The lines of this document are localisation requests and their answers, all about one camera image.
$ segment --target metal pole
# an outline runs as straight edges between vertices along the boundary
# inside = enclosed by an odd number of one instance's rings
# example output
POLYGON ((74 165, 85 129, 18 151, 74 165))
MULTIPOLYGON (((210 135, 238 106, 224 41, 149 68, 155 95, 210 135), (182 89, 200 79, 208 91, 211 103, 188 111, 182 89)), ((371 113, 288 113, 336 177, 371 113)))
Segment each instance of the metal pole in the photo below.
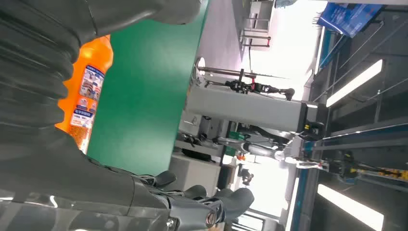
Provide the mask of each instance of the metal pole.
POLYGON ((266 19, 266 18, 246 18, 249 20, 258 20, 258 21, 269 21, 270 19, 266 19))
POLYGON ((376 31, 374 31, 374 33, 363 43, 363 45, 361 45, 357 51, 355 51, 340 67, 339 69, 341 69, 344 65, 346 65, 346 63, 348 63, 348 61, 350 61, 351 58, 353 58, 353 56, 381 29, 381 27, 384 25, 384 21, 380 22, 380 26, 378 27, 378 29, 376 31))
POLYGON ((253 36, 253 35, 241 35, 243 38, 250 38, 250 39, 271 39, 271 36, 253 36))
MULTIPOLYGON (((199 71, 205 71, 205 72, 210 72, 210 73, 216 73, 216 74, 223 74, 223 75, 230 75, 230 76, 240 76, 240 71, 235 71, 235 70, 227 70, 227 69, 220 69, 220 68, 213 68, 213 67, 197 67, 199 71)), ((249 72, 244 72, 245 77, 248 78, 256 78, 256 76, 265 76, 265 77, 272 77, 272 78, 283 78, 283 79, 289 79, 285 77, 277 77, 277 76, 270 76, 270 75, 264 75, 264 74, 258 74, 258 73, 249 73, 249 72)))
POLYGON ((238 82, 242 82, 242 77, 243 77, 243 69, 240 71, 240 77, 238 78, 238 82))
POLYGON ((381 56, 398 57, 398 58, 408 58, 408 54, 388 54, 388 53, 383 53, 383 52, 373 52, 372 54, 381 55, 381 56))
POLYGON ((358 61, 354 66, 352 66, 344 75, 342 75, 338 80, 336 80, 332 85, 330 85, 322 94, 320 94, 313 102, 318 100, 322 97, 329 89, 331 89, 336 83, 338 83, 342 78, 344 78, 350 71, 352 71, 356 66, 358 66, 361 62, 363 62, 371 53, 376 51, 380 46, 382 46, 386 41, 388 41, 397 31, 399 31, 405 24, 408 23, 408 19, 405 20, 401 25, 399 25, 393 32, 391 32, 388 36, 386 36, 377 46, 375 46, 370 52, 368 52, 364 57, 358 61))
POLYGON ((379 95, 384 94, 384 93, 387 92, 388 90, 393 89, 394 87, 400 85, 401 83, 403 83, 403 82, 405 82, 405 81, 407 81, 407 80, 408 80, 408 78, 406 78, 406 79, 404 79, 404 80, 402 80, 402 81, 400 81, 400 82, 398 82, 398 83, 396 83, 396 84, 390 86, 389 88, 387 88, 387 89, 383 90, 382 92, 380 92, 380 94, 376 94, 376 95, 374 95, 374 96, 372 96, 372 97, 366 99, 364 102, 367 102, 367 101, 369 101, 369 100, 371 100, 371 99, 373 99, 373 98, 375 98, 375 97, 377 97, 377 96, 379 96, 379 95))
POLYGON ((377 185, 381 185, 381 186, 384 186, 384 187, 387 187, 387 188, 390 188, 390 189, 395 189, 395 190, 398 190, 398 191, 408 193, 408 188, 406 188, 406 187, 402 187, 402 186, 398 186, 398 185, 394 185, 394 184, 382 183, 382 182, 379 182, 379 181, 376 181, 376 180, 368 179, 368 178, 363 177, 363 176, 359 176, 359 177, 357 177, 357 179, 361 180, 361 181, 365 181, 367 183, 377 184, 377 185))
POLYGON ((333 46, 333 48, 330 50, 330 52, 326 55, 326 58, 323 59, 323 61, 321 61, 319 68, 321 68, 321 66, 324 64, 324 61, 326 61, 326 59, 328 59, 330 57, 330 55, 332 54, 332 52, 336 49, 337 45, 339 45, 340 41, 344 38, 344 35, 342 35, 340 37, 340 39, 337 41, 337 43, 333 46))
MULTIPOLYGON (((336 77, 337 77, 337 67, 339 65, 339 59, 340 59, 340 51, 337 53, 337 58, 336 58, 336 66, 334 67, 334 77, 333 77, 333 82, 336 81, 336 77)), ((334 88, 331 89, 331 95, 333 95, 334 92, 334 88)), ((325 133, 327 134, 327 132, 329 131, 329 122, 330 122, 330 114, 332 112, 332 108, 329 107, 329 109, 327 110, 327 121, 326 121, 326 126, 325 126, 325 133)))
POLYGON ((382 85, 381 85, 381 89, 379 90, 380 92, 377 94, 379 95, 379 98, 377 99, 377 106, 375 108, 375 115, 374 115, 374 124, 378 123, 378 121, 380 120, 380 111, 381 111, 381 104, 383 102, 383 94, 380 94, 384 89, 385 89, 385 81, 387 79, 387 71, 388 71, 388 64, 387 62, 384 62, 383 64, 383 71, 382 71, 382 85))
POLYGON ((256 29, 256 28, 249 28, 249 30, 244 28, 244 31, 250 31, 250 32, 259 32, 259 33, 268 33, 268 30, 265 29, 256 29))
POLYGON ((252 44, 242 44, 244 47, 270 47, 269 45, 252 45, 252 44))

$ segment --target bottle label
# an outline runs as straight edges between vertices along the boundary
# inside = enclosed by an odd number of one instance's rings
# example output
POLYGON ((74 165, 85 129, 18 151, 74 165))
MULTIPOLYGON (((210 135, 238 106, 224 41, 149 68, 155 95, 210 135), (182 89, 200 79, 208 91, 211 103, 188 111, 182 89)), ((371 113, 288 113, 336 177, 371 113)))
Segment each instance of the bottle label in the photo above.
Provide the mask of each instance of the bottle label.
POLYGON ((85 68, 79 98, 71 119, 68 133, 74 138, 78 148, 86 154, 90 133, 98 106, 105 74, 93 66, 85 68))

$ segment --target white wall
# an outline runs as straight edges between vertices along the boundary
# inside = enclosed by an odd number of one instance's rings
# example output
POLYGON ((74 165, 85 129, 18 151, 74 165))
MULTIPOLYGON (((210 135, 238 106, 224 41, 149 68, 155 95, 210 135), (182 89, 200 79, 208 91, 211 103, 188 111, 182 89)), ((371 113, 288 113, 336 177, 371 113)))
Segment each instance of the white wall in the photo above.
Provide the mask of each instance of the white wall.
POLYGON ((259 77, 257 82, 278 88, 294 88, 295 100, 301 100, 303 85, 314 68, 320 27, 313 24, 325 1, 299 0, 294 5, 274 12, 269 51, 251 51, 251 66, 256 73, 286 77, 290 80, 259 77))

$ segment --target metal rod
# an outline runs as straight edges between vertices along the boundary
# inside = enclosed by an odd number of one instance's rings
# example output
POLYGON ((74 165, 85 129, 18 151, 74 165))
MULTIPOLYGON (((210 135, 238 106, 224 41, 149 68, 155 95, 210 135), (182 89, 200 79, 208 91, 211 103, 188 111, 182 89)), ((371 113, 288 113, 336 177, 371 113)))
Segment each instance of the metal rod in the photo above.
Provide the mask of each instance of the metal rod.
POLYGON ((243 29, 244 31, 251 31, 251 32, 259 32, 259 33, 268 33, 268 30, 265 29, 256 29, 256 28, 249 28, 246 27, 243 29))
POLYGON ((238 82, 242 82, 242 77, 243 77, 243 69, 241 69, 240 71, 240 77, 238 78, 238 82))
POLYGON ((361 181, 365 181, 365 182, 367 182, 367 183, 377 184, 377 185, 381 185, 381 186, 383 186, 383 187, 387 187, 387 188, 390 188, 390 189, 395 189, 395 190, 398 190, 398 191, 402 191, 402 192, 408 193, 408 188, 406 188, 406 187, 402 187, 402 186, 398 186, 398 185, 393 185, 393 184, 388 184, 388 183, 382 183, 382 182, 379 182, 379 181, 376 181, 376 180, 368 179, 368 178, 363 177, 363 176, 360 176, 360 177, 358 177, 357 179, 358 179, 358 180, 361 180, 361 181))
POLYGON ((323 61, 320 62, 319 68, 321 68, 321 66, 324 64, 324 62, 326 61, 326 59, 328 59, 330 57, 330 55, 332 54, 332 52, 336 49, 337 45, 339 45, 340 41, 344 38, 344 35, 342 35, 340 37, 340 39, 337 41, 337 43, 333 46, 333 48, 329 51, 329 53, 326 55, 326 57, 323 59, 323 61))
POLYGON ((269 45, 242 44, 244 47, 270 47, 269 45))
POLYGON ((266 19, 266 18, 246 18, 249 20, 257 20, 257 21, 269 21, 270 19, 266 19))
POLYGON ((241 35, 244 38, 251 38, 251 39, 271 39, 271 36, 253 36, 253 35, 241 35))
POLYGON ((360 127, 355 127, 355 128, 349 128, 341 131, 336 131, 331 134, 330 137, 323 138, 324 140, 332 139, 339 137, 339 135, 346 135, 346 134, 354 134, 358 131, 358 133, 364 133, 368 131, 375 131, 375 130, 381 130, 381 129, 386 129, 386 128, 393 128, 397 126, 403 126, 403 125, 408 125, 408 117, 400 117, 397 119, 391 119, 391 120, 385 120, 383 122, 379 122, 377 124, 370 124, 370 125, 364 125, 360 127))
POLYGON ((407 138, 400 138, 394 140, 382 140, 382 141, 368 141, 360 143, 348 143, 338 144, 331 146, 314 147, 313 150, 346 150, 346 149, 359 149, 359 148, 374 148, 374 147, 390 147, 390 146, 406 146, 408 143, 407 138))
POLYGON ((391 56, 391 57, 399 57, 399 58, 408 58, 408 54, 387 54, 383 52, 373 52, 372 54, 380 55, 380 56, 391 56))
MULTIPOLYGON (((230 76, 240 76, 240 71, 235 71, 235 70, 227 70, 227 69, 220 69, 220 68, 213 68, 213 67, 197 67, 199 71, 205 71, 205 72, 211 72, 211 73, 217 73, 217 74, 223 74, 223 75, 230 75, 230 76)), ((283 78, 283 79, 289 79, 285 77, 277 77, 277 76, 270 76, 270 75, 264 75, 264 74, 259 74, 259 73, 248 73, 244 72, 244 76, 248 78, 256 78, 256 76, 265 76, 265 77, 272 77, 272 78, 283 78)))
MULTIPOLYGON (((337 77, 337 67, 339 65, 339 59, 340 59, 340 51, 337 53, 337 57, 336 57, 336 66, 334 67, 334 77, 333 77, 333 81, 336 80, 337 77)), ((329 107, 329 109, 327 110, 327 121, 326 121, 326 126, 325 126, 325 133, 328 134, 329 131, 329 121, 330 121, 330 114, 332 112, 332 108, 329 107)))
POLYGON ((404 79, 404 80, 402 80, 402 81, 400 81, 400 82, 398 82, 398 83, 396 83, 396 84, 390 86, 389 88, 383 90, 383 91, 380 92, 379 94, 376 94, 376 95, 374 95, 374 96, 372 96, 372 97, 366 99, 366 100, 364 101, 364 103, 367 102, 367 101, 369 101, 369 100, 371 100, 371 99, 373 99, 373 98, 375 98, 375 97, 377 97, 377 96, 380 96, 380 95, 384 94, 384 93, 387 92, 388 90, 393 89, 394 87, 400 85, 401 83, 403 83, 403 82, 405 82, 405 81, 407 81, 407 80, 408 80, 408 78, 406 78, 406 79, 404 79))
POLYGON ((354 66, 352 66, 346 73, 344 73, 338 80, 336 80, 332 85, 330 85, 322 94, 320 94, 313 102, 318 100, 320 97, 322 97, 329 89, 331 89, 336 83, 338 83, 342 78, 344 78, 350 71, 352 71, 356 66, 358 66, 360 63, 362 63, 372 52, 376 51, 380 46, 382 46, 386 41, 388 41, 397 31, 399 31, 405 24, 408 23, 408 19, 405 20, 401 25, 397 26, 397 28, 392 31, 388 36, 386 36, 377 46, 375 46, 370 52, 368 52, 364 57, 358 61, 354 66))
MULTIPOLYGON (((381 73, 383 79, 382 79, 382 84, 381 84, 381 90, 380 91, 383 91, 384 88, 385 88, 385 80, 387 79, 387 71, 388 71, 388 65, 384 64, 383 66, 384 66, 384 70, 381 73)), ((383 102, 382 94, 379 94, 379 96, 380 97, 377 99, 377 102, 376 102, 377 106, 375 108, 375 115, 374 115, 374 123, 375 124, 378 123, 378 121, 380 121, 381 104, 383 102)))
POLYGON ((358 173, 361 174, 361 175, 379 177, 379 178, 384 178, 384 179, 387 179, 387 180, 396 180, 396 181, 401 181, 401 182, 407 182, 408 183, 408 180, 406 180, 406 179, 399 178, 399 177, 392 177, 392 176, 389 176, 389 175, 388 176, 386 176, 386 175, 382 176, 382 175, 379 174, 379 172, 374 172, 374 171, 369 171, 369 170, 358 170, 358 173))
POLYGON ((353 58, 353 56, 383 27, 384 25, 384 21, 380 22, 380 26, 378 27, 378 29, 376 31, 374 31, 374 33, 357 49, 357 51, 355 51, 340 67, 339 69, 341 69, 344 65, 346 65, 346 63, 348 63, 348 61, 350 61, 351 58, 353 58))

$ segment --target metal beam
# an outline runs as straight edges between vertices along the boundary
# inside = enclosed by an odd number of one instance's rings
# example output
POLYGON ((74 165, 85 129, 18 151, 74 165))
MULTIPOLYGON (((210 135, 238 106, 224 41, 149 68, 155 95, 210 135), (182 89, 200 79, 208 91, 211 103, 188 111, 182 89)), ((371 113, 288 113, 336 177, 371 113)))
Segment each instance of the metal beam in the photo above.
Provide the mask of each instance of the metal beam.
POLYGON ((377 180, 368 179, 368 178, 366 178, 364 176, 359 176, 357 179, 360 180, 360 181, 367 182, 367 183, 377 184, 377 185, 381 185, 381 186, 384 186, 384 187, 387 187, 387 188, 390 188, 390 189, 395 189, 395 190, 398 190, 398 191, 408 193, 408 188, 404 187, 404 186, 399 186, 399 185, 390 184, 390 183, 383 183, 383 182, 379 182, 377 180))
POLYGON ((395 140, 384 141, 370 141, 361 143, 348 143, 331 146, 314 147, 313 150, 345 150, 345 149, 358 149, 358 148, 375 148, 375 147, 388 147, 388 146, 407 146, 408 138, 401 138, 395 140))
POLYGON ((305 125, 307 105, 296 101, 230 90, 191 88, 186 111, 213 118, 300 132, 305 125))
POLYGON ((397 118, 397 119, 386 120, 386 121, 382 121, 376 124, 369 124, 369 125, 364 125, 360 127, 355 127, 355 128, 333 132, 331 134, 331 137, 338 136, 338 135, 344 135, 344 134, 352 134, 357 131, 365 132, 365 131, 379 130, 383 128, 391 128, 391 127, 401 126, 405 124, 408 124, 408 116, 397 118))

